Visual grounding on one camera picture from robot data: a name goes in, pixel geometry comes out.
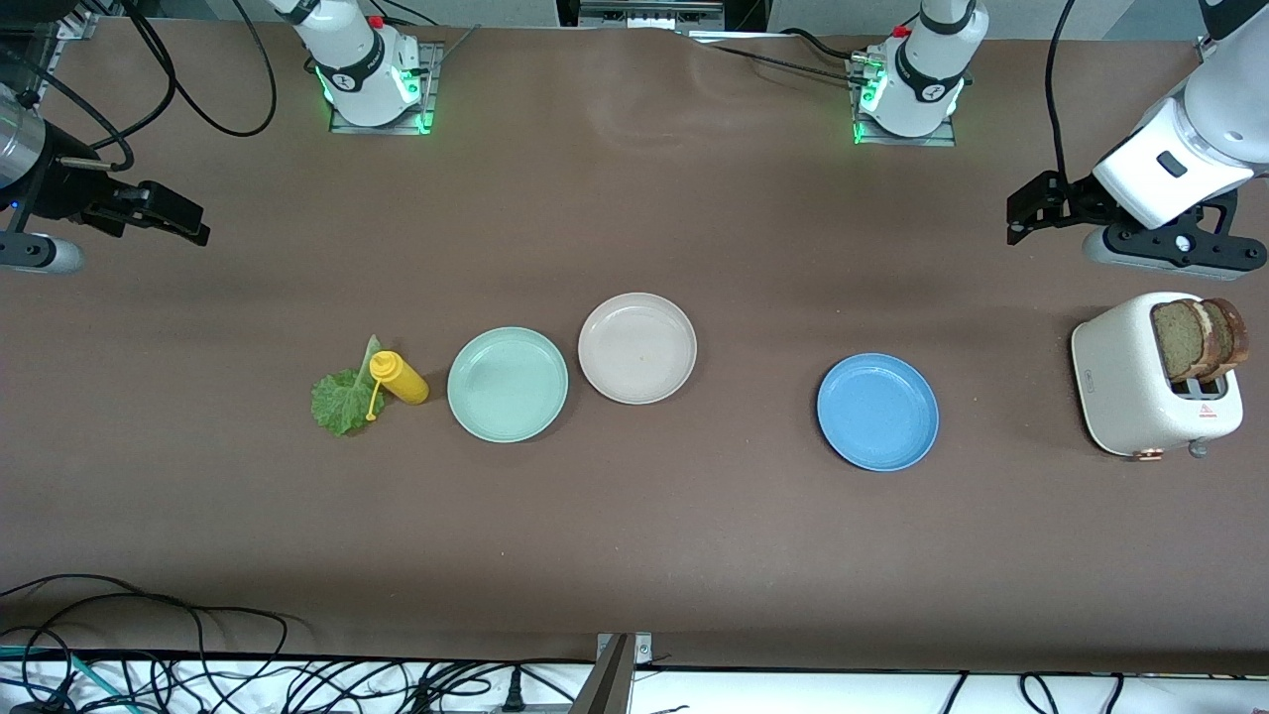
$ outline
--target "mustard bottle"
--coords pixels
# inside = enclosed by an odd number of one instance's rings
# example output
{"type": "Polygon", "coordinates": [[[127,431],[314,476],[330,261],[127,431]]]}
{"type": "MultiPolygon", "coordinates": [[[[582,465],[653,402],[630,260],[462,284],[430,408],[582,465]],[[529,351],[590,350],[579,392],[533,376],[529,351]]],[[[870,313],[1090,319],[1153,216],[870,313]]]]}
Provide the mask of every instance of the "mustard bottle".
{"type": "Polygon", "coordinates": [[[365,412],[365,421],[373,422],[374,397],[379,393],[379,386],[395,394],[397,399],[406,405],[423,405],[428,399],[428,383],[414,372],[414,368],[401,359],[396,351],[382,349],[371,356],[371,377],[374,378],[374,392],[371,393],[371,406],[365,412]]]}

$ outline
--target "metal bracket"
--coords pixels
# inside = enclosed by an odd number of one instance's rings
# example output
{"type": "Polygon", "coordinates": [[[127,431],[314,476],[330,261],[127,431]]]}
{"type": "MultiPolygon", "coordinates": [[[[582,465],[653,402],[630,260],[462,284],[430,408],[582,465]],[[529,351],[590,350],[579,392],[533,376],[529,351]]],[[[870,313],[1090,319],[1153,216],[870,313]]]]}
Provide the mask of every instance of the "metal bracket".
{"type": "MultiPolygon", "coordinates": [[[[626,714],[634,686],[634,656],[638,649],[632,633],[608,635],[602,640],[599,659],[581,685],[569,714],[626,714]]],[[[652,652],[651,643],[647,646],[652,652]]]]}
{"type": "MultiPolygon", "coordinates": [[[[595,649],[595,657],[604,656],[604,648],[613,639],[612,633],[599,634],[599,647],[595,649]]],[[[634,663],[647,665],[652,661],[652,633],[634,633],[634,663]]]]}
{"type": "Polygon", "coordinates": [[[70,14],[57,20],[57,39],[89,39],[100,15],[119,14],[122,8],[115,0],[80,0],[70,14]]]}

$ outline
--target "toaster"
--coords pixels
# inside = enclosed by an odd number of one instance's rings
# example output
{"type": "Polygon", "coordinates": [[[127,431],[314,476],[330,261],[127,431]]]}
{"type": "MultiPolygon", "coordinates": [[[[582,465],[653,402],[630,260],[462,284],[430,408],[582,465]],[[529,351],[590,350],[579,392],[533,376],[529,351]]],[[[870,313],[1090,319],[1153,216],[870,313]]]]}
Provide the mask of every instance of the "toaster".
{"type": "Polygon", "coordinates": [[[1157,460],[1165,451],[1188,448],[1202,458],[1207,443],[1242,424],[1236,370],[1211,384],[1167,380],[1150,311],[1183,298],[1199,299],[1184,292],[1150,292],[1071,334],[1084,424],[1093,441],[1110,454],[1157,460]]]}

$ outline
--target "blue plate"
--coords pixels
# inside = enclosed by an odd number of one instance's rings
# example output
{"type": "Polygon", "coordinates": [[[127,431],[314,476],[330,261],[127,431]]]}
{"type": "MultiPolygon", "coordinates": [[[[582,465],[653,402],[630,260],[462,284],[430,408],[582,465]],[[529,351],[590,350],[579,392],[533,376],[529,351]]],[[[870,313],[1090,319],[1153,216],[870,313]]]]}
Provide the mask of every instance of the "blue plate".
{"type": "Polygon", "coordinates": [[[449,369],[449,410],[472,435],[495,444],[537,436],[569,397],[560,349],[525,327],[497,327],[467,342],[449,369]]]}
{"type": "Polygon", "coordinates": [[[838,363],[820,386],[816,413],[829,445],[873,472],[916,464],[939,434],[930,384],[890,354],[855,354],[838,363]]]}

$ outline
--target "bread slice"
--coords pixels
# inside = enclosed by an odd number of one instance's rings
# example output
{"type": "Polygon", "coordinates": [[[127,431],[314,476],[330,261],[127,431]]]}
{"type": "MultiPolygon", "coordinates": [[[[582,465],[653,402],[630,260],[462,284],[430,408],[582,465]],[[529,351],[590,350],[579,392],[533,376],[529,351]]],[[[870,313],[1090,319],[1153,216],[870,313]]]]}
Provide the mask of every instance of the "bread slice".
{"type": "Polygon", "coordinates": [[[1150,311],[1155,341],[1164,359],[1169,382],[1180,383],[1209,375],[1220,365],[1221,342],[1212,317],[1197,299],[1156,304],[1150,311]]]}
{"type": "Polygon", "coordinates": [[[1216,337],[1221,345],[1220,363],[1206,375],[1199,375],[1198,382],[1211,383],[1246,363],[1251,351],[1251,340],[1247,337],[1247,325],[1242,321],[1242,315],[1237,307],[1222,297],[1212,297],[1200,302],[1203,309],[1216,327],[1216,337]]]}

